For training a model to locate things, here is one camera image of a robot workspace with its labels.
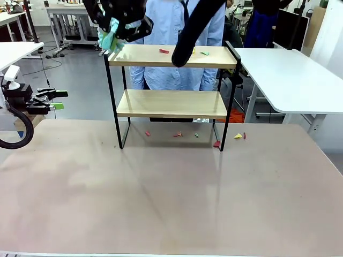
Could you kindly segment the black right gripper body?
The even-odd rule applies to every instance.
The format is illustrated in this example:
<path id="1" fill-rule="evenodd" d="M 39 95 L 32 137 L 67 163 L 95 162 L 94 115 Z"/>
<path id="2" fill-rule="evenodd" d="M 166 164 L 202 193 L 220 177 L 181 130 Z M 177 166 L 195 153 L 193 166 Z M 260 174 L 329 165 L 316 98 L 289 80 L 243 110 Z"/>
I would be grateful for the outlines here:
<path id="1" fill-rule="evenodd" d="M 123 21 L 126 24 L 143 19 L 146 1 L 83 1 L 86 11 L 91 17 L 91 11 L 99 7 L 106 15 Z"/>

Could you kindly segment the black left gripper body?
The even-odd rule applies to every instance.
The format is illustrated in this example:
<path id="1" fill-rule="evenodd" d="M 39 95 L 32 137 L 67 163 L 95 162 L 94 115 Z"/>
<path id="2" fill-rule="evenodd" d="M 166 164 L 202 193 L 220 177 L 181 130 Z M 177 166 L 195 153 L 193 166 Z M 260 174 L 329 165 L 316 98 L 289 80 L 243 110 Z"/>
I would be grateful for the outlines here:
<path id="1" fill-rule="evenodd" d="M 46 115 L 50 111 L 47 92 L 49 88 L 40 88 L 33 92 L 29 84 L 19 84 L 19 88 L 2 86 L 2 93 L 10 107 L 29 115 Z"/>

